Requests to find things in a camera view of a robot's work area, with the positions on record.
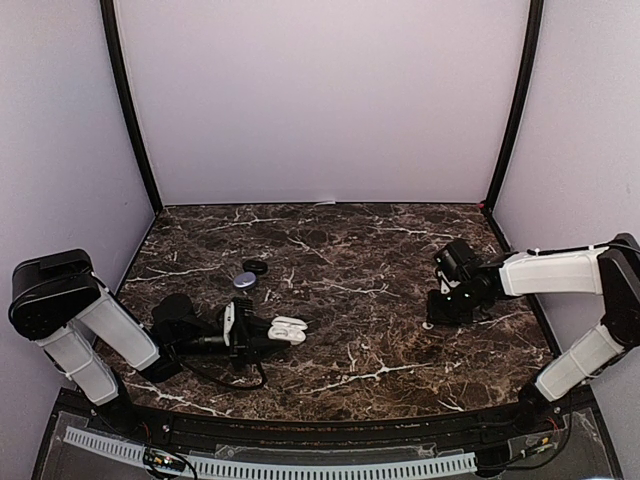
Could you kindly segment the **white charging case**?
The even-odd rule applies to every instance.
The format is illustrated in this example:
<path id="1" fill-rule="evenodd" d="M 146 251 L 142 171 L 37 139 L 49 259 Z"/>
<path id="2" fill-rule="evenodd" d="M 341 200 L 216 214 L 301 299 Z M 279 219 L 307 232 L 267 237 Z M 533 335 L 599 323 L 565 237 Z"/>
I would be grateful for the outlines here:
<path id="1" fill-rule="evenodd" d="M 270 340 L 287 341 L 295 346 L 306 340 L 307 329 L 307 323 L 301 319 L 277 316 L 271 321 L 267 335 Z"/>

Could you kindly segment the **purple charging case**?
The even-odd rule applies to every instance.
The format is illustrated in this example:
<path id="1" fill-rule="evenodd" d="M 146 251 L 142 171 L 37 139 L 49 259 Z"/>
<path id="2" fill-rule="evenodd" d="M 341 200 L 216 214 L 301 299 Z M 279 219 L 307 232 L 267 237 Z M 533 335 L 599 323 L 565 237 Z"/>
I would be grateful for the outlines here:
<path id="1" fill-rule="evenodd" d="M 233 286 L 239 291 L 254 288 L 258 283 L 258 277 L 253 272 L 243 272 L 233 278 Z"/>

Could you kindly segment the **black earbud charging case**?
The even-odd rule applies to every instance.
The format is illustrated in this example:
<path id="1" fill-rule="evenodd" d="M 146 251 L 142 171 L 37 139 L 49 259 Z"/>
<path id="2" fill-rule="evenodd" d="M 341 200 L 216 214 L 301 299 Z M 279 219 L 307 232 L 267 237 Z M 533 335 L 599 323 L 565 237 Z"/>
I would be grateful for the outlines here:
<path id="1" fill-rule="evenodd" d="M 251 272 L 256 276 L 264 275 L 268 272 L 267 263 L 257 259 L 245 260 L 242 267 L 245 272 Z"/>

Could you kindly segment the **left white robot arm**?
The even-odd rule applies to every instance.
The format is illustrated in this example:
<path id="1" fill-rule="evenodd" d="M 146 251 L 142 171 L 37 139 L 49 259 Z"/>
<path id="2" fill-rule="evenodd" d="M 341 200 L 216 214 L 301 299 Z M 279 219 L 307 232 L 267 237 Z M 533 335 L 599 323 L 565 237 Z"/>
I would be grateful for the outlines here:
<path id="1" fill-rule="evenodd" d="M 119 376 L 84 335 L 91 331 L 139 375 L 162 383 L 187 368 L 195 355 L 225 356 L 236 370 L 260 366 L 264 357 L 306 339 L 307 325 L 296 318 L 257 317 L 250 300 L 235 298 L 213 321 L 199 318 L 191 299 L 164 298 L 146 328 L 95 274 L 82 249 L 19 263 L 12 273 L 8 317 L 14 329 L 37 344 L 97 408 L 120 436 L 141 427 L 140 412 L 128 404 Z"/>

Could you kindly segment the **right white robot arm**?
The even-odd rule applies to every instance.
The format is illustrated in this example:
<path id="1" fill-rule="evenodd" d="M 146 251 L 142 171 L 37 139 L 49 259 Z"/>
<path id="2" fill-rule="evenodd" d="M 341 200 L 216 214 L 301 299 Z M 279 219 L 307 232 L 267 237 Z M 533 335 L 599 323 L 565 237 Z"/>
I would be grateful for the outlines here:
<path id="1" fill-rule="evenodd" d="M 549 405 L 639 345 L 639 243 L 630 233 L 595 245 L 507 252 L 485 260 L 463 239 L 434 256 L 439 286 L 427 296 L 433 325 L 469 325 L 498 302 L 535 296 L 554 321 L 585 313 L 586 332 L 520 390 L 510 424 L 534 432 Z"/>

